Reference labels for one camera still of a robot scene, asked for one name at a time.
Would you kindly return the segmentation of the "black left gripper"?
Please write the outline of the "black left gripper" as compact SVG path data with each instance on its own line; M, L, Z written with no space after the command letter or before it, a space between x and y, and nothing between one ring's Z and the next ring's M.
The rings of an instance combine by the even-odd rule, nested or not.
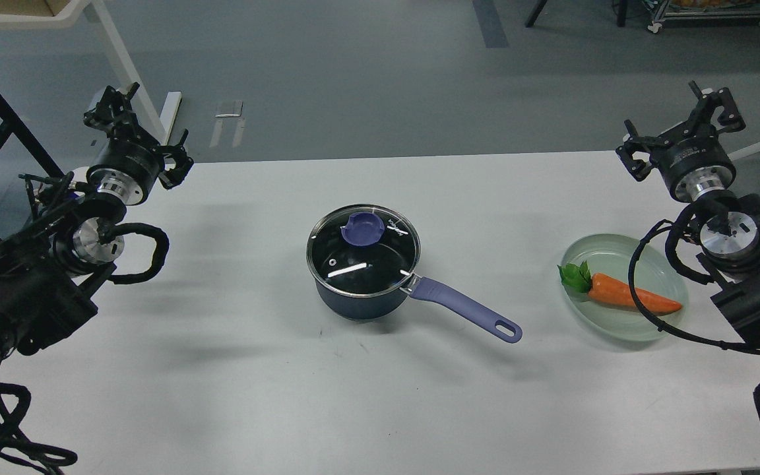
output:
M108 143L102 147L86 172L87 182L96 191L111 193L127 206L146 201L158 180L165 190L181 185L192 170L194 160L186 151L188 129L182 131L177 144L150 148L130 142L141 138L141 127L131 100L139 83L118 90L108 85L94 95L82 123L105 133ZM162 170L172 162L172 168Z

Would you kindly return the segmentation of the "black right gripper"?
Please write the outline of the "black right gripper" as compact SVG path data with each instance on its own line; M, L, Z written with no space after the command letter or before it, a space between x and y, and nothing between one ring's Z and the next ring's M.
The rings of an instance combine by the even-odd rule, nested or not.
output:
M657 166L670 197L681 203L695 202L710 191L731 186L736 169L720 136L747 127L730 89L703 90L694 80L687 85L697 104L685 120L684 139L670 147L670 140L664 137L639 135L627 119L623 123L625 138L616 147L616 156L635 181L645 180ZM656 163L651 158L654 152Z

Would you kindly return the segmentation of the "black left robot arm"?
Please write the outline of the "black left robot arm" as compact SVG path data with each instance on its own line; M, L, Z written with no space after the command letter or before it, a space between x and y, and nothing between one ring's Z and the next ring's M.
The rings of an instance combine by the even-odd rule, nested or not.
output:
M30 356L72 336L97 314L92 298L106 282L148 282L165 265L163 229L124 217L156 184L180 185L193 160L184 141L163 144L140 125L132 105L139 87L106 87L84 113L84 124L108 139L84 181L22 175L30 219L0 241L0 367L13 352ZM26 387L0 382L0 458L60 474L77 455L25 435L31 398Z

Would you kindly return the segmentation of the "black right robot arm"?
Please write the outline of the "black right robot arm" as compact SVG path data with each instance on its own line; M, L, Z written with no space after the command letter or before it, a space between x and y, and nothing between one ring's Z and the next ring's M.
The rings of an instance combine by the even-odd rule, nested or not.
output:
M720 286L712 303L742 340L721 348L760 354L760 196L731 191L737 171L720 143L745 121L728 89L689 88L696 105L686 120L657 136L642 136L625 121L616 156L635 181L657 171L670 198L684 203L664 255L691 282Z

